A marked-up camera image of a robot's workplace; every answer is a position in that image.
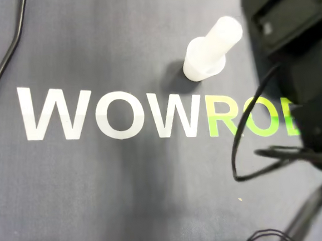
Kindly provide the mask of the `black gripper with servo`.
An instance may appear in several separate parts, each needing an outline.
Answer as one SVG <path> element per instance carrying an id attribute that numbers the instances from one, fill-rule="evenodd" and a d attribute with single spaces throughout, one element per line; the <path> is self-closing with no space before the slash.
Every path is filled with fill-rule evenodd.
<path id="1" fill-rule="evenodd" d="M 322 39 L 322 0 L 241 0 L 241 5 L 269 57 Z"/>

